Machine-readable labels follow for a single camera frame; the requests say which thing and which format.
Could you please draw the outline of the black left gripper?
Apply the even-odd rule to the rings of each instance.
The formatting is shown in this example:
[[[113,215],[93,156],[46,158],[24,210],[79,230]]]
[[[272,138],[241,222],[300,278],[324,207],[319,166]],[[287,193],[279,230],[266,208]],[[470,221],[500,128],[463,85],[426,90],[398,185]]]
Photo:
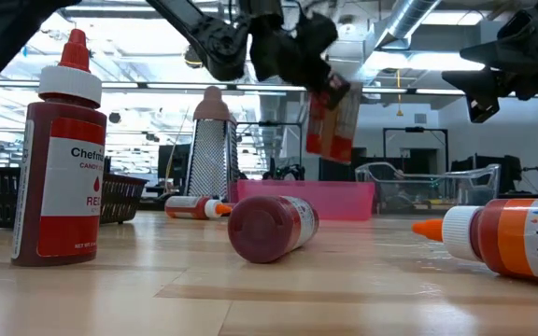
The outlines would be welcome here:
[[[321,58],[337,38],[333,21],[319,13],[306,15],[298,7],[294,28],[283,27],[281,0],[248,0],[251,19],[249,50],[259,81],[280,77],[291,85],[318,91],[319,102],[334,109],[350,89],[350,82]]]

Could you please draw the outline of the red snack packet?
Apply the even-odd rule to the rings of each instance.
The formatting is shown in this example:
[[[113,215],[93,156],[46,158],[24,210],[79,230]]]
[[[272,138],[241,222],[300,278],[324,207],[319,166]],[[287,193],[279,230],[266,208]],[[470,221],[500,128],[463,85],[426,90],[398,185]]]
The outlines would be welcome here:
[[[351,88],[334,109],[315,93],[310,94],[305,149],[322,159],[350,164],[362,98],[362,83]]]

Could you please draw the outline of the dark red colour bottle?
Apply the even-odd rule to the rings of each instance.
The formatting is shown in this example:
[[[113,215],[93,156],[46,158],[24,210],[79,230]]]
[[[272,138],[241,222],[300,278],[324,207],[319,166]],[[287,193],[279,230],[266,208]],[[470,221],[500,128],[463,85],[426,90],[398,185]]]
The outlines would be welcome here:
[[[319,230],[311,203],[291,196],[252,196],[239,202],[228,220],[235,252],[252,263],[274,262],[308,243]]]

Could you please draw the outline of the orange Chefmaster colour bottle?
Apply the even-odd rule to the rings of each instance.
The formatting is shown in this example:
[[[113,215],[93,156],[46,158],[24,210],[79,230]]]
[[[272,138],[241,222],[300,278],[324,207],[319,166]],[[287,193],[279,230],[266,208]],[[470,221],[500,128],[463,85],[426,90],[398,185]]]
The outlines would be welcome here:
[[[232,213],[232,207],[220,200],[207,196],[172,196],[164,205],[165,213],[171,218],[208,220]]]
[[[479,261],[495,273],[538,281],[538,199],[498,199],[457,205],[412,231],[444,244],[457,259]]]

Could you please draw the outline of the red Chefmaster colour bottle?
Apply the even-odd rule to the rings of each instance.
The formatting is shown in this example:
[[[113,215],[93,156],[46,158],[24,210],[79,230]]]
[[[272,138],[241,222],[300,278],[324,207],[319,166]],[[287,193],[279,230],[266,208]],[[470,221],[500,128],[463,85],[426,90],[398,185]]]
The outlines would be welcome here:
[[[102,82],[86,35],[71,31],[27,106],[11,262],[54,266],[95,258],[104,182]]]

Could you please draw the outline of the dark background desk equipment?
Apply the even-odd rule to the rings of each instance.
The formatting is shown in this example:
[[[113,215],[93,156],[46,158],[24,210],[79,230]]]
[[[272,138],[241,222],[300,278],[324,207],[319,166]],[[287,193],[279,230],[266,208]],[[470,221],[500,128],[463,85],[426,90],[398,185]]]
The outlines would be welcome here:
[[[509,155],[491,157],[475,154],[465,160],[451,162],[451,171],[460,172],[485,168],[490,164],[501,166],[499,192],[505,194],[514,191],[516,189],[515,182],[522,179],[522,166],[518,157]]]

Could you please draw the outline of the pink plastic bin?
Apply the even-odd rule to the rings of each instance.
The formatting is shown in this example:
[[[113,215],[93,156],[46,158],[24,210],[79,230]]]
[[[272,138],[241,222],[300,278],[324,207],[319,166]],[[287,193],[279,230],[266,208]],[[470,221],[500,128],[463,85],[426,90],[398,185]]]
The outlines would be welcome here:
[[[366,221],[373,214],[373,182],[238,180],[235,186],[236,202],[251,196],[291,196],[311,203],[324,220]]]

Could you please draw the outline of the clear plastic bin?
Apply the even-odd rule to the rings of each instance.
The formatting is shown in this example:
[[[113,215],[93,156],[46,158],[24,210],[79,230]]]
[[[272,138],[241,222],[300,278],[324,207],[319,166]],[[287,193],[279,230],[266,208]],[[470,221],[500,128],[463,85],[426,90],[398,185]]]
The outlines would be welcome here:
[[[355,170],[356,180],[375,184],[378,214],[442,214],[456,205],[484,205],[499,194],[501,166],[448,172],[408,174],[387,162],[366,163]]]

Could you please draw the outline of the long ceiling light strip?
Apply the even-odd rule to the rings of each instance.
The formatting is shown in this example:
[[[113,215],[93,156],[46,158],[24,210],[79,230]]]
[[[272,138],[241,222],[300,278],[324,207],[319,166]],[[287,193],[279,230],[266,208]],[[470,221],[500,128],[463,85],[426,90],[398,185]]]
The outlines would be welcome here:
[[[227,91],[304,91],[303,87],[291,85],[265,84],[219,84],[219,83],[168,83],[168,82],[104,82],[102,87],[110,90],[140,89],[140,90],[170,90],[170,91],[202,91],[210,86],[216,86]],[[2,88],[38,88],[35,80],[0,80]],[[463,92],[456,89],[427,89],[427,88],[391,88],[363,87],[363,93],[395,94],[395,95],[443,95],[462,96]]]

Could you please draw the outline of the black background monitor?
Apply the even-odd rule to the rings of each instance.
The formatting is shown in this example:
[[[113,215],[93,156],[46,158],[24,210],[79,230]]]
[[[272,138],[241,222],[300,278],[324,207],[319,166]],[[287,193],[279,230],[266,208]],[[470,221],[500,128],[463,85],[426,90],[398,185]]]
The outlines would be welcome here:
[[[163,145],[158,150],[158,178],[163,182],[166,177],[167,166],[170,165],[169,182],[173,186],[182,188],[186,182],[186,171],[190,156],[190,144]]]

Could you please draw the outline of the grey ceiling pipe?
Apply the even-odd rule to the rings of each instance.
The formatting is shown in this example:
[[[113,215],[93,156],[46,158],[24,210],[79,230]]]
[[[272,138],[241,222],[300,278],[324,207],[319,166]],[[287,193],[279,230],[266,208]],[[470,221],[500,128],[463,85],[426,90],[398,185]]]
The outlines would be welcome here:
[[[179,3],[169,8],[156,8],[148,4],[144,6],[128,4],[85,4],[81,3],[62,9],[65,16],[74,18],[111,18],[111,19],[168,19],[184,22],[198,22],[214,18],[229,20],[228,9],[222,11],[218,7],[196,8],[195,5]]]

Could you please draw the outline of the black plastic mesh basket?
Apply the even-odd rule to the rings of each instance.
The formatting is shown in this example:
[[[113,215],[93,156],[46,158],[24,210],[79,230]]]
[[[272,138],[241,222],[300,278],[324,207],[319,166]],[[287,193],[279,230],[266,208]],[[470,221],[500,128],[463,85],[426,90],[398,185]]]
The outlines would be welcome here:
[[[20,172],[20,168],[0,167],[0,229],[14,227]],[[140,178],[104,174],[100,223],[132,220],[146,183]]]

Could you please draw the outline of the black background workstation frame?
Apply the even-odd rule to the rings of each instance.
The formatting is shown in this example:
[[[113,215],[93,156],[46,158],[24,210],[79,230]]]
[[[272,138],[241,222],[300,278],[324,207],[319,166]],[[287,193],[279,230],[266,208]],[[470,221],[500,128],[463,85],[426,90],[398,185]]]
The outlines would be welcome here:
[[[434,136],[435,132],[442,133],[444,135],[445,142],[443,143],[445,146],[445,172],[449,172],[450,169],[450,162],[449,162],[449,144],[448,144],[448,130],[447,129],[441,129],[441,128],[424,128],[420,126],[413,126],[413,127],[403,127],[403,128],[383,128],[382,130],[382,158],[387,158],[387,133],[388,131],[394,131],[394,132],[405,132],[405,133],[425,133],[428,132],[431,135]]]

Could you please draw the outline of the silver spiral ceiling duct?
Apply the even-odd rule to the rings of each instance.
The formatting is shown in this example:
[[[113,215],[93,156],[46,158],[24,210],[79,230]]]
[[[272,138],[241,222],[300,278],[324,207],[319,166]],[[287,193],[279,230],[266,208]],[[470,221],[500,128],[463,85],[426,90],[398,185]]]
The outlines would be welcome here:
[[[442,0],[396,0],[390,15],[376,27],[375,48],[410,49],[412,34]]]

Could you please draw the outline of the pink-handled metal box grater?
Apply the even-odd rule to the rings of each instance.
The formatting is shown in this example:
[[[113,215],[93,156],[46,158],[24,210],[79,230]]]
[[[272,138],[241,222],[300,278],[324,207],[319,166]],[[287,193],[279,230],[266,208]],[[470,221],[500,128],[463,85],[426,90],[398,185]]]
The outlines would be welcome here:
[[[203,100],[194,110],[193,121],[185,194],[230,202],[239,177],[237,122],[218,87],[205,90]]]

